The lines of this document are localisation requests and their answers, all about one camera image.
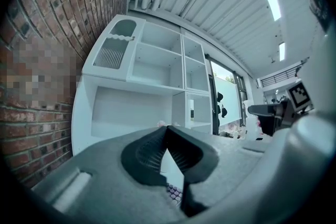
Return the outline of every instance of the ceiling light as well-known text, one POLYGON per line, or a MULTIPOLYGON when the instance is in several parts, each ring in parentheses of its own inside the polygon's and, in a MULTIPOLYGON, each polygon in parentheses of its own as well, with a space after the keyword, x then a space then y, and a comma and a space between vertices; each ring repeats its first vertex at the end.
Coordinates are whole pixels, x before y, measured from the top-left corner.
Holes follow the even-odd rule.
POLYGON ((267 0, 267 1, 268 1, 269 6, 271 7, 274 21, 281 18, 281 12, 280 12, 278 0, 267 0))
POLYGON ((283 42, 279 45, 279 52, 280 52, 280 61, 285 59, 285 51, 286 51, 286 44, 283 42))

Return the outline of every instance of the white cabinet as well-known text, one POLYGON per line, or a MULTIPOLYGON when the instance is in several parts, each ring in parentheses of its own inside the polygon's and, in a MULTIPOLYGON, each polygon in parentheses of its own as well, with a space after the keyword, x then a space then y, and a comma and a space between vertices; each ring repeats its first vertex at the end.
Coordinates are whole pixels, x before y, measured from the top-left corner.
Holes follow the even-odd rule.
POLYGON ((82 70, 72 114, 74 154, 159 121, 211 134, 204 63, 196 41, 143 19, 117 15, 82 70))

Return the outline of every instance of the corrugated ceiling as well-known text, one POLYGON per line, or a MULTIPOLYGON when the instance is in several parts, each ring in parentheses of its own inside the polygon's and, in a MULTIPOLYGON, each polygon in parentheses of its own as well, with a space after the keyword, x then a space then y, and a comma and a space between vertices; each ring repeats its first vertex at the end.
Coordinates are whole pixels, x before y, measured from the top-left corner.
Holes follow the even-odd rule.
POLYGON ((309 56, 324 35, 309 0, 278 1, 282 17, 276 22, 267 0, 149 0, 146 10, 165 10, 193 23, 261 77, 309 56), (155 1, 158 9, 153 8, 155 1), (287 51, 285 61, 280 62, 282 41, 287 51))

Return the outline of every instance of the cabinet compartment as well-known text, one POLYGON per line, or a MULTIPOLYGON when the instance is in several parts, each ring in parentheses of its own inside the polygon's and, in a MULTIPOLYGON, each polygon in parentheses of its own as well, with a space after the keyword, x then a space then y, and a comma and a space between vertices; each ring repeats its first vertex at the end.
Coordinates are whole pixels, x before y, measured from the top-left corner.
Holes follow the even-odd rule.
POLYGON ((171 124, 172 97, 98 87, 92 113, 92 136, 113 138, 171 124))
POLYGON ((208 81, 205 65, 185 57, 186 88, 208 92, 208 81))
POLYGON ((211 124, 211 103, 210 97, 206 95, 198 95, 186 93, 187 100, 187 123, 189 128, 211 124))
POLYGON ((182 54, 181 35, 155 24, 145 23, 141 42, 182 54))
POLYGON ((147 44, 137 44, 130 80, 183 88, 182 56, 147 44))
POLYGON ((201 44, 184 36, 183 42, 185 55, 204 64, 204 55, 201 44))
POLYGON ((137 23, 133 20, 120 20, 110 31, 110 34, 131 37, 137 23))

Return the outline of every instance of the brick wall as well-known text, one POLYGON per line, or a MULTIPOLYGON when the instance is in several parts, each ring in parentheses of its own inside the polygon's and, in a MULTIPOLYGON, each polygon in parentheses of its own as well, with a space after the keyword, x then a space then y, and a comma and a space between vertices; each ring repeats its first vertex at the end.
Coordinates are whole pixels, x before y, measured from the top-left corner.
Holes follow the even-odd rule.
POLYGON ((76 81, 93 44, 127 0, 11 0, 0 25, 0 142, 32 187, 71 158, 76 81))

